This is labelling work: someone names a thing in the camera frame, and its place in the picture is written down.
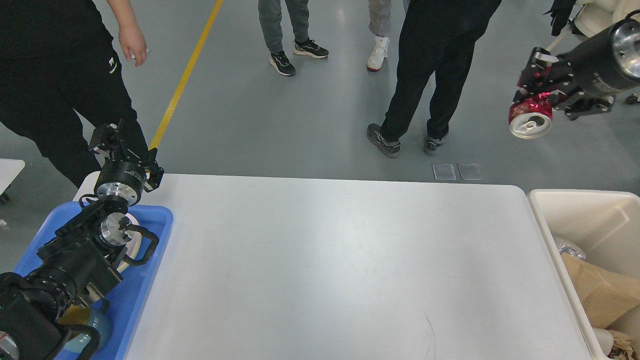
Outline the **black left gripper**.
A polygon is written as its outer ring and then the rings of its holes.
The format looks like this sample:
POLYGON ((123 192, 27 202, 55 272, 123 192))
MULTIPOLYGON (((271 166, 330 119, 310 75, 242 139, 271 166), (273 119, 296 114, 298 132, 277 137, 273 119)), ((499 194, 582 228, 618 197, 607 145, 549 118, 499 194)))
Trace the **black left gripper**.
POLYGON ((98 198, 119 197, 133 206, 140 202, 143 191, 155 191, 165 174, 157 161, 157 148, 147 151, 146 158, 131 162, 131 154, 121 137, 119 126, 105 123, 94 129, 87 150, 104 157, 104 165, 94 186, 98 198))

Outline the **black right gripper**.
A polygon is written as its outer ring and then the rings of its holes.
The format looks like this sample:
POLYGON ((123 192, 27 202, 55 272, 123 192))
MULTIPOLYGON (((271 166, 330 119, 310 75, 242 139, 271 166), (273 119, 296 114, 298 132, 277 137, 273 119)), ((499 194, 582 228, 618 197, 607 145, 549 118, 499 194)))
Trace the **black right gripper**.
POLYGON ((560 56, 534 47, 519 76, 515 103, 549 93, 551 107, 569 120, 609 113, 614 95, 640 84, 639 27, 636 19, 620 20, 560 56), (571 93, 574 80, 584 91, 571 93))

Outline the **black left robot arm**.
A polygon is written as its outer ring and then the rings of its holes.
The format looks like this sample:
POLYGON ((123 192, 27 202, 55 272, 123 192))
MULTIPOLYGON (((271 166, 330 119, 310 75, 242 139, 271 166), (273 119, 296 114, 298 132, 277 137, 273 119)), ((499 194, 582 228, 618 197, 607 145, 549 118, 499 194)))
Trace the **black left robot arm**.
POLYGON ((127 214, 142 192, 157 189, 164 170, 157 149, 145 157, 129 150, 121 137, 124 124, 94 130, 89 151, 105 157, 94 192, 80 212, 55 231, 38 249, 41 265, 26 276, 1 274, 0 330, 3 360, 52 360, 78 335, 89 342, 78 359, 89 360, 99 350, 101 335, 89 325, 64 325, 62 316, 73 305, 89 307, 103 300, 121 281, 121 263, 146 264, 159 237, 127 214))

